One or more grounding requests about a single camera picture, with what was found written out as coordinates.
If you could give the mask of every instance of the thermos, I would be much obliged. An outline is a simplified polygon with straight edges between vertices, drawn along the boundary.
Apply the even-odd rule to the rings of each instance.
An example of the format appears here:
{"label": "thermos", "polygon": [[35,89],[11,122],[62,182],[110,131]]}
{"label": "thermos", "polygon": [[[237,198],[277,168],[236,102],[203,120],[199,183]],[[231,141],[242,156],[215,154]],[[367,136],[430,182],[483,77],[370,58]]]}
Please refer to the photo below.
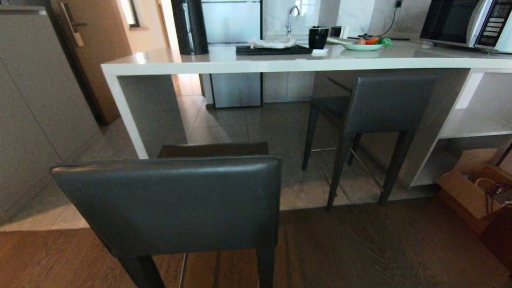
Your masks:
{"label": "thermos", "polygon": [[180,54],[208,54],[201,0],[171,0]]}

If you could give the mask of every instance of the faucet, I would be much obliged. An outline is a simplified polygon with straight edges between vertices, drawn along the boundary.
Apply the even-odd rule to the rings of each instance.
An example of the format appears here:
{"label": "faucet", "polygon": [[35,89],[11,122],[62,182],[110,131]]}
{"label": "faucet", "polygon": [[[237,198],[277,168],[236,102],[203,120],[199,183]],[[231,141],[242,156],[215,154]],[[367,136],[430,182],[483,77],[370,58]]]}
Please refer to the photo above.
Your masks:
{"label": "faucet", "polygon": [[294,9],[297,9],[297,15],[301,14],[301,11],[298,9],[298,6],[293,6],[290,9],[290,13],[288,13],[288,26],[286,27],[286,31],[288,32],[288,34],[287,34],[288,36],[290,36],[291,31],[293,31],[293,29],[291,28],[291,15],[292,15]]}

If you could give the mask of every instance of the stool leg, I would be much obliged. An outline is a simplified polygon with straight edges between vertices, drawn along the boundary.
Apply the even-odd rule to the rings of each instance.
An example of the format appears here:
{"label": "stool leg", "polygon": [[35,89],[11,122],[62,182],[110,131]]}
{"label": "stool leg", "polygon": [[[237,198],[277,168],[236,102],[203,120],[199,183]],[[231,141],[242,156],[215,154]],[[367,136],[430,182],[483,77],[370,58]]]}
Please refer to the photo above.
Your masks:
{"label": "stool leg", "polygon": [[354,137],[354,144],[352,145],[352,153],[349,155],[349,160],[347,162],[348,165],[352,165],[352,162],[354,161],[354,153],[357,152],[357,148],[359,147],[359,142],[361,142],[361,133],[357,133]]}
{"label": "stool leg", "polygon": [[336,196],[336,190],[338,189],[339,178],[342,175],[343,164],[347,154],[350,153],[350,147],[352,146],[352,134],[351,133],[340,133],[338,139],[338,148],[336,149],[336,158],[334,160],[334,168],[332,171],[331,188],[329,189],[329,199],[327,200],[326,211],[331,212],[334,204],[334,197]]}
{"label": "stool leg", "polygon": [[416,131],[401,131],[396,141],[395,151],[391,157],[388,172],[386,173],[386,179],[382,186],[382,192],[379,197],[379,205],[385,205],[388,201],[389,195],[393,186],[395,186],[396,178],[400,169],[402,168],[403,161],[406,159],[407,152],[414,138]]}
{"label": "stool leg", "polygon": [[260,288],[272,288],[274,282],[274,248],[256,248]]}
{"label": "stool leg", "polygon": [[313,145],[313,135],[315,133],[316,119],[318,118],[318,110],[313,107],[309,109],[308,132],[306,133],[306,146],[304,147],[304,158],[302,160],[302,170],[308,167],[309,155],[311,154],[311,145]]}
{"label": "stool leg", "polygon": [[138,288],[165,288],[151,256],[118,259]]}

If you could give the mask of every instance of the tile floor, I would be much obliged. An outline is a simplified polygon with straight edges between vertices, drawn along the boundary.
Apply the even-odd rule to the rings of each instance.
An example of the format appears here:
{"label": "tile floor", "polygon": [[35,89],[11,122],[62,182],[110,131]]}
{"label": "tile floor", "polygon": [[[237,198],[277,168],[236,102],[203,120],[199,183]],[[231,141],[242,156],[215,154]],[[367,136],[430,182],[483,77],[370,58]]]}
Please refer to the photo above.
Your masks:
{"label": "tile floor", "polygon": [[[322,207],[329,186],[321,171],[330,178],[334,151],[313,153],[306,171],[301,170],[308,102],[267,104],[262,108],[207,110],[202,96],[178,98],[183,126],[189,143],[267,141],[271,154],[283,160],[281,210]],[[335,147],[336,130],[319,117],[314,148]],[[384,171],[364,152],[359,153],[382,183]],[[102,136],[82,153],[77,162],[92,160],[137,159],[121,119],[102,128]],[[391,200],[425,197],[431,191],[407,192],[396,185]],[[336,205],[376,202],[379,189],[354,161],[342,174]],[[38,193],[9,223],[0,223],[0,231],[76,229],[88,227],[76,208],[54,182]]]}

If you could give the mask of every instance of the refrigerator door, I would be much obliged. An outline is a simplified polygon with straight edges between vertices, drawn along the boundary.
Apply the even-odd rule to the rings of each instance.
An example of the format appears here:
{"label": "refrigerator door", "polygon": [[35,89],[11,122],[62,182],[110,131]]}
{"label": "refrigerator door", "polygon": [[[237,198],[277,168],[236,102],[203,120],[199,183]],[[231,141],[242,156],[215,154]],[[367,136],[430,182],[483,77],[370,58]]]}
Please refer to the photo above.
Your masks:
{"label": "refrigerator door", "polygon": [[211,75],[216,108],[261,106],[261,73]]}
{"label": "refrigerator door", "polygon": [[209,44],[247,43],[260,38],[260,2],[202,3]]}

